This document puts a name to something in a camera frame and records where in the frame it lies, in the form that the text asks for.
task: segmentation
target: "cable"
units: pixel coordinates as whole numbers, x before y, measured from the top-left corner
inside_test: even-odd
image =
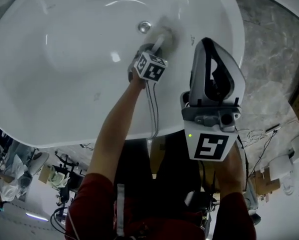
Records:
[[[252,202],[251,202],[251,200],[250,200],[249,198],[247,198],[247,197],[244,197],[244,199],[249,201],[249,206],[247,207],[247,209],[249,210],[249,209],[251,208],[251,206],[252,206]]]
[[[246,138],[248,141],[242,140],[242,142],[247,143],[246,146],[244,146],[244,148],[247,148],[255,143],[257,143],[259,140],[262,140],[263,138],[267,137],[266,135],[264,135],[264,131],[263,130],[250,130],[250,129],[241,129],[238,130],[238,132],[243,132],[243,131],[249,131],[249,133],[247,134]]]
[[[251,170],[251,172],[250,172],[250,174],[249,174],[249,176],[248,176],[247,178],[249,178],[249,177],[253,174],[253,172],[255,171],[256,166],[259,165],[260,161],[262,160],[262,157],[264,156],[264,153],[265,153],[266,149],[268,148],[268,146],[269,146],[271,140],[273,139],[273,137],[276,135],[277,132],[278,132],[278,131],[275,130],[275,131],[273,132],[272,136],[265,142],[263,152],[262,152],[262,154],[260,155],[260,157],[259,157],[258,161],[256,162],[256,164],[255,164],[253,170]]]
[[[155,105],[156,105],[156,113],[157,113],[157,121],[156,121],[156,116],[155,116],[155,110],[154,110],[154,105],[153,105],[153,100],[152,100],[152,94],[151,94],[151,89],[150,89],[150,86],[149,86],[149,82],[146,82],[146,86],[148,88],[148,96],[149,96],[149,100],[150,100],[150,104],[151,104],[151,108],[152,108],[152,111],[153,111],[153,117],[154,117],[154,126],[155,126],[155,133],[154,135],[151,136],[150,139],[153,139],[155,138],[158,133],[159,133],[159,130],[158,130],[158,127],[159,127],[159,108],[158,108],[158,103],[157,103],[157,99],[156,99],[156,93],[155,93],[155,86],[156,86],[156,83],[154,84],[153,86],[153,94],[154,94],[154,101],[155,101]]]
[[[258,186],[257,186],[257,183],[256,183],[256,173],[254,175],[254,179],[255,179],[255,192],[256,192],[256,197],[258,197]]]
[[[83,149],[88,149],[88,150],[90,150],[90,151],[93,151],[94,150],[94,148],[91,148],[91,147],[89,147],[88,145],[90,145],[91,143],[88,143],[88,144],[79,144],[80,146],[81,146],[81,148],[83,148]]]
[[[158,106],[158,101],[156,100],[156,93],[155,93],[155,86],[156,83],[153,85],[153,93],[154,93],[154,100],[155,100],[155,105],[156,105],[156,115],[157,115],[157,127],[156,127],[156,133],[154,138],[159,134],[159,106]]]
[[[241,149],[244,151],[244,156],[245,156],[245,174],[246,174],[245,191],[246,191],[247,188],[248,188],[248,181],[249,181],[249,160],[248,160],[248,157],[246,155],[245,147],[243,145],[243,141],[241,140],[240,135],[237,135],[237,140],[241,144]]]
[[[211,212],[215,211],[215,207],[216,207],[216,205],[213,204],[213,195],[215,193],[216,172],[214,171],[213,182],[212,182],[212,185],[211,185],[211,189],[208,189],[207,186],[206,186],[205,166],[204,166],[204,163],[203,163],[202,160],[200,160],[200,163],[201,163],[201,165],[203,167],[203,182],[201,184],[202,184],[202,187],[203,187],[204,191],[209,196],[209,206],[208,206],[207,212],[211,213]]]
[[[55,214],[56,214],[56,213],[58,213],[58,212],[61,211],[61,210],[67,209],[67,208],[68,208],[68,207],[61,207],[61,208],[56,209],[56,210],[53,212],[53,214],[50,216],[49,221],[50,221],[51,226],[52,226],[56,231],[62,233],[62,234],[63,234],[65,237],[67,237],[67,238],[77,240],[76,238],[74,238],[74,237],[72,237],[72,236],[66,234],[66,230],[65,230],[65,228],[64,228],[64,227],[63,227],[63,226],[56,220],[56,218],[55,218]],[[58,225],[62,230],[64,230],[65,232],[59,230],[59,229],[53,224],[53,219],[55,220],[55,222],[57,223],[57,225]]]
[[[289,154],[281,154],[281,155],[279,155],[279,156],[276,156],[276,157],[274,157],[272,160],[270,160],[269,162],[268,162],[268,165],[270,164],[270,162],[272,162],[273,160],[275,160],[276,158],[281,158],[281,157],[285,157],[285,156],[288,156]]]
[[[152,107],[151,107],[151,102],[150,102],[150,95],[149,95],[149,85],[146,85],[146,96],[147,96],[147,102],[148,102],[148,108],[149,108],[149,113],[150,113],[150,136],[154,135],[154,126],[155,122],[153,122],[153,112],[152,112]]]
[[[299,121],[296,120],[295,118],[293,118],[290,121],[287,121],[287,122],[283,123],[281,125],[281,128],[283,128],[283,127],[285,127],[285,126],[287,126],[291,123],[299,123]],[[242,140],[242,142],[247,143],[247,145],[245,145],[244,148],[247,148],[247,147],[257,143],[258,141],[262,140],[263,138],[268,137],[267,135],[264,134],[264,130],[261,130],[261,129],[250,130],[250,129],[247,128],[247,129],[238,130],[238,132],[244,132],[244,131],[249,131],[249,133],[246,136],[247,141]]]

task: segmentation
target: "gray marble surface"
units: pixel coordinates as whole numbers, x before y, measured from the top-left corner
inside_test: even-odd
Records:
[[[246,80],[242,117],[237,128],[244,145],[250,133],[281,124],[264,153],[260,166],[292,148],[291,140],[299,135],[299,123],[289,105],[299,82],[299,20],[271,0],[237,0],[245,28],[245,54],[241,67]],[[263,152],[269,137],[246,148],[250,169]]]

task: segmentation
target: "bathtub overflow drain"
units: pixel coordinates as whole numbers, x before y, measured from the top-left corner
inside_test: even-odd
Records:
[[[142,34],[147,34],[147,32],[151,29],[152,24],[148,21],[142,21],[138,24],[137,29]]]

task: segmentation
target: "strap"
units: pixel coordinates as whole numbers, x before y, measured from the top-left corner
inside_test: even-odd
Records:
[[[125,201],[125,185],[117,184],[116,234],[119,237],[124,237],[124,201]]]

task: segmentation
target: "red sleeve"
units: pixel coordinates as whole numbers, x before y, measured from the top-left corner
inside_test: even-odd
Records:
[[[69,207],[79,239],[113,240],[113,206],[114,191],[111,181],[97,173],[87,174]],[[69,236],[76,238],[68,214],[65,228]]]
[[[255,227],[241,193],[231,193],[220,201],[213,240],[229,239],[232,234],[236,239],[256,240]]]

